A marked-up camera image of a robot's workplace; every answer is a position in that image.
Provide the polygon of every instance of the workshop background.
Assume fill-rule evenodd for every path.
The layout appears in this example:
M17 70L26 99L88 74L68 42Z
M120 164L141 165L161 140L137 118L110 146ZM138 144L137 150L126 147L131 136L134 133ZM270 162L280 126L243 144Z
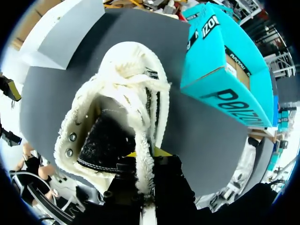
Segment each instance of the workshop background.
M16 30L12 41L5 52L5 58L2 61L0 70L16 83L17 89L22 92L26 76L30 66L22 61L19 51L29 35L30 31L45 15L47 11L61 3L61 0L44 0L30 9L19 28ZM175 19L182 19L182 12L199 3L207 1L196 0L109 0L103 1L106 9L111 8L135 8L135 10L143 10L150 13L158 13ZM258 141L268 138L277 147L274 147L272 156L276 156L276 161L271 162L271 169L268 169L262 182L269 182L280 168L285 167L299 153L300 145L300 75L299 75L299 59L295 54L292 43L285 39L282 29L274 21L272 21L268 13L259 1L256 0L210 0L209 2L225 6L233 10L234 20L240 24L241 28L253 40L257 48L260 50L264 60L266 61L270 71L273 73L279 99L280 113L286 115L284 129L273 129L266 131L257 127L248 127L247 138L252 137ZM11 101L3 95L0 95L0 113L1 123L9 130L20 137L23 137L20 131L20 105L21 102L12 104ZM286 148L281 149L280 143L288 142ZM22 156L22 146L10 148L2 140L0 140L0 151L4 164L8 169L14 168L20 156ZM294 164L287 168L282 176L288 180L293 171ZM282 186L276 186L274 189L279 191ZM198 196L198 207L202 208L210 204L211 198L215 193L211 193L209 197Z

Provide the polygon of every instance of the white shoelace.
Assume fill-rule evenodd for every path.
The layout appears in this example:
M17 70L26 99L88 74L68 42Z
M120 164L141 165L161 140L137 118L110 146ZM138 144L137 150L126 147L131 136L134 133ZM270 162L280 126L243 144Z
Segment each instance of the white shoelace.
M141 69L145 71L145 68L140 66L136 68L135 65L134 63L121 66L111 64L105 68L105 74L101 70L78 90L72 108L74 107L77 111L77 123L83 120L93 98L98 95L111 97L126 108L128 125L135 131L136 175L138 177L136 187L147 197L154 187L152 172L154 160L150 155L147 133L150 128L150 138L152 143L155 143L157 92L169 91L170 84L150 78L141 73ZM132 76L126 75L130 71L139 73ZM151 91L150 115L146 108L148 100L146 88Z

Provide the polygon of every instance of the sneaker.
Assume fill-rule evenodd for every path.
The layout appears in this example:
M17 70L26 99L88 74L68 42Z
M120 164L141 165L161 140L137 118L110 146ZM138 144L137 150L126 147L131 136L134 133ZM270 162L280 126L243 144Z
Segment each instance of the sneaker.
M154 147L161 147L169 113L165 71L150 49L122 42L105 54L99 71L77 91L55 144L55 162L103 194L117 162L136 152L136 187L152 190Z

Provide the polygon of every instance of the metal eyelet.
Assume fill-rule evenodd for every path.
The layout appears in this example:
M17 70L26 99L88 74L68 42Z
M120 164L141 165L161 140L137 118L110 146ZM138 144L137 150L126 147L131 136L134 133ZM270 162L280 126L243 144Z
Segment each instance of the metal eyelet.
M69 141L74 142L77 139L77 135L75 133L71 133L69 136Z
M67 149L66 150L66 157L71 158L73 156L73 150L72 149Z

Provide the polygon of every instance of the cardboard box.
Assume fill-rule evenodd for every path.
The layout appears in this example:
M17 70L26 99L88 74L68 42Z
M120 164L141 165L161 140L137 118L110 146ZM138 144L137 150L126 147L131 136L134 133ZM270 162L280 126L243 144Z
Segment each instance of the cardboard box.
M248 90L250 90L250 78L244 70L229 55L226 54L226 70L231 72Z
M181 92L246 126L271 127L269 68L244 30L213 5L203 3L183 12L191 26Z

